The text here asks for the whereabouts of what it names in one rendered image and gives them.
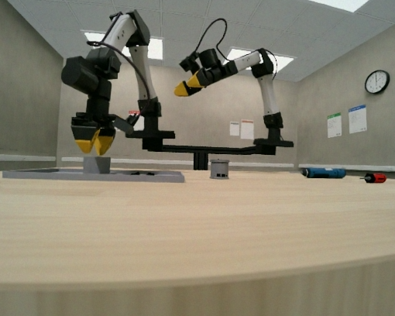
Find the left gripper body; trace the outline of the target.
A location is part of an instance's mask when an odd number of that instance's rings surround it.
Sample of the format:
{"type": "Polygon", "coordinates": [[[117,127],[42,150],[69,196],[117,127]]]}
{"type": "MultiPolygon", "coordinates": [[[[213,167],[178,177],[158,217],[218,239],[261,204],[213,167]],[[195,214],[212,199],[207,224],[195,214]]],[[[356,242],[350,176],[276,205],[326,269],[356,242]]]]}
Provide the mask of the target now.
{"type": "MultiPolygon", "coordinates": [[[[204,86],[204,88],[211,85],[213,82],[213,77],[212,77],[211,73],[209,71],[206,71],[204,67],[199,69],[195,75],[198,79],[200,86],[204,86]]],[[[201,91],[201,89],[202,89],[202,88],[188,87],[186,81],[182,81],[182,82],[185,86],[188,96],[179,96],[179,97],[189,97],[189,96],[201,91]]]]}

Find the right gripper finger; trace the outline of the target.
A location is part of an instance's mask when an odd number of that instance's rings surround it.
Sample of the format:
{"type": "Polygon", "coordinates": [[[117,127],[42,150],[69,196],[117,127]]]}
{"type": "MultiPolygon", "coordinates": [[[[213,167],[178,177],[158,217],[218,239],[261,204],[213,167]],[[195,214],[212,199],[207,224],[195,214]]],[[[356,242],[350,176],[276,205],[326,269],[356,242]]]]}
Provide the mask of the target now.
{"type": "Polygon", "coordinates": [[[91,149],[98,137],[100,129],[94,134],[92,141],[89,140],[75,140],[76,144],[80,147],[83,153],[90,153],[91,149]]]}
{"type": "Polygon", "coordinates": [[[99,156],[103,156],[112,143],[113,136],[98,136],[94,145],[99,156]]]}

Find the red and black screwdriver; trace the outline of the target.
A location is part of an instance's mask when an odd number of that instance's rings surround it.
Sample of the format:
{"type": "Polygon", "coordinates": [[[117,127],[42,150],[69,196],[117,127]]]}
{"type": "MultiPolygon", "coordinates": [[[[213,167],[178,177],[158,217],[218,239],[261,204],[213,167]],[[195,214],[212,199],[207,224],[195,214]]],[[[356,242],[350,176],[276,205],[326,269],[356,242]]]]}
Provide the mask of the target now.
{"type": "Polygon", "coordinates": [[[386,176],[381,173],[367,173],[365,177],[360,177],[359,179],[365,180],[366,183],[384,183],[386,181],[386,176]]]}

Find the grey cylinder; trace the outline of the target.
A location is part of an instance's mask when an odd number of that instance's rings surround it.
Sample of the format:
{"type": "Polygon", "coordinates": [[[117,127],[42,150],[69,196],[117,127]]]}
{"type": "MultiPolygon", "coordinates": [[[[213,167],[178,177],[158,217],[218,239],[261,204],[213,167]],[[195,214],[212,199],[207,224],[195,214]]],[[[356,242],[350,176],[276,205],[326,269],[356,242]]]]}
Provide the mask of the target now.
{"type": "Polygon", "coordinates": [[[210,179],[227,180],[228,177],[228,163],[230,160],[210,160],[211,162],[211,176],[210,179]]]}

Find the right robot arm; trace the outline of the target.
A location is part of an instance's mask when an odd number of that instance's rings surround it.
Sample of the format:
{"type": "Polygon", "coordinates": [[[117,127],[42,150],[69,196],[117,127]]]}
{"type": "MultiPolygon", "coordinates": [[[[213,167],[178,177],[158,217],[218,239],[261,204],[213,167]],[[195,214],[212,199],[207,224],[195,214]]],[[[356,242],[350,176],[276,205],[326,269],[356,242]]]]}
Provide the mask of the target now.
{"type": "MultiPolygon", "coordinates": [[[[136,120],[136,113],[129,115],[126,120],[115,114],[103,114],[103,116],[114,121],[112,124],[114,127],[129,135],[132,132],[174,133],[174,131],[159,130],[159,118],[157,117],[162,117],[162,108],[158,96],[156,96],[149,69],[150,33],[139,13],[136,10],[130,10],[125,15],[120,15],[102,42],[114,46],[119,51],[123,51],[124,47],[129,49],[132,62],[143,75],[150,96],[149,106],[141,114],[144,118],[143,130],[134,130],[132,127],[136,120]]],[[[120,60],[121,55],[118,52],[100,44],[89,52],[86,59],[82,56],[68,57],[61,72],[61,80],[64,84],[87,94],[89,98],[110,101],[112,83],[108,80],[118,79],[122,65],[120,60]]],[[[141,112],[147,103],[147,93],[142,79],[137,73],[136,80],[139,89],[139,100],[137,101],[141,112]]]]}

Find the grey l-shaped bracket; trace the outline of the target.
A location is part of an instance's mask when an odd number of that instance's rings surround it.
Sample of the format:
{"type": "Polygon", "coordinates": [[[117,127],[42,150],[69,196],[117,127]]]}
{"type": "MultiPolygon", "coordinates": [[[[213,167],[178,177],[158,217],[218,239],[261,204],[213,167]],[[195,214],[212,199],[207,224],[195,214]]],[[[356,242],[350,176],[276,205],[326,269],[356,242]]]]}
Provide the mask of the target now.
{"type": "Polygon", "coordinates": [[[84,156],[83,173],[117,174],[110,172],[111,157],[84,156]]]}

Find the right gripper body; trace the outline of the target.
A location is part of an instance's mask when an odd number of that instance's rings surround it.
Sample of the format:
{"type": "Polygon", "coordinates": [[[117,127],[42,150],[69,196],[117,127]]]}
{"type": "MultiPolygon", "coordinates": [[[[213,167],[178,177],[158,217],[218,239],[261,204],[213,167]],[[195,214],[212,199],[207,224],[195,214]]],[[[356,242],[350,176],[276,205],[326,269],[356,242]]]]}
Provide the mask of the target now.
{"type": "Polygon", "coordinates": [[[109,113],[109,105],[106,100],[89,98],[86,112],[76,112],[76,117],[71,117],[70,127],[74,139],[92,141],[94,134],[100,129],[99,136],[113,136],[114,140],[116,134],[116,129],[112,125],[114,122],[103,116],[109,113]]]}

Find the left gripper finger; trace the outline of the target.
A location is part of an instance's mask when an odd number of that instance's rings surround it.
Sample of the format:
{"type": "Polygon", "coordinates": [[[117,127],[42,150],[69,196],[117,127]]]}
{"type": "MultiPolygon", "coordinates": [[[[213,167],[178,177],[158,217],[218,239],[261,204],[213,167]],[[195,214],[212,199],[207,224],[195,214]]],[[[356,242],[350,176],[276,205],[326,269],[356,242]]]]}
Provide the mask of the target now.
{"type": "MultiPolygon", "coordinates": [[[[198,71],[197,71],[198,72],[198,71]]],[[[196,73],[197,73],[196,72],[196,73]]],[[[195,73],[195,74],[196,74],[195,73]]],[[[187,82],[187,86],[188,87],[194,87],[194,88],[204,88],[204,86],[200,86],[198,79],[196,77],[196,75],[193,75],[193,77],[187,82]]]]}
{"type": "Polygon", "coordinates": [[[176,96],[188,96],[188,93],[185,89],[185,86],[183,84],[183,82],[181,81],[181,83],[179,85],[177,85],[174,90],[173,90],[174,94],[176,96]]]}

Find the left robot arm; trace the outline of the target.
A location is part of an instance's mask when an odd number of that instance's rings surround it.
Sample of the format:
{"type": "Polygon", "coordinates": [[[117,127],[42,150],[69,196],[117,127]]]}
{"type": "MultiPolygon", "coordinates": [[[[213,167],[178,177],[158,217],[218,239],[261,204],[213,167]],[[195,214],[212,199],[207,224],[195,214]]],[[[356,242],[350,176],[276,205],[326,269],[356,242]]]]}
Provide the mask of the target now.
{"type": "Polygon", "coordinates": [[[193,53],[190,58],[186,56],[179,63],[179,65],[184,69],[185,72],[191,70],[191,73],[193,74],[200,69],[199,64],[195,61],[197,58],[199,58],[202,67],[204,67],[206,70],[211,68],[207,71],[212,74],[213,83],[224,80],[227,77],[231,77],[232,75],[237,74],[239,71],[250,67],[252,75],[257,78],[257,81],[259,82],[264,104],[263,121],[266,129],[268,129],[267,139],[259,138],[254,140],[293,143],[293,141],[281,140],[280,138],[280,129],[283,128],[283,119],[277,107],[273,90],[272,74],[274,71],[274,64],[264,48],[261,48],[256,52],[244,57],[240,57],[239,59],[231,60],[223,65],[221,60],[218,59],[215,49],[207,49],[200,53],[193,53]],[[262,57],[263,63],[261,63],[260,55],[262,57]]]}

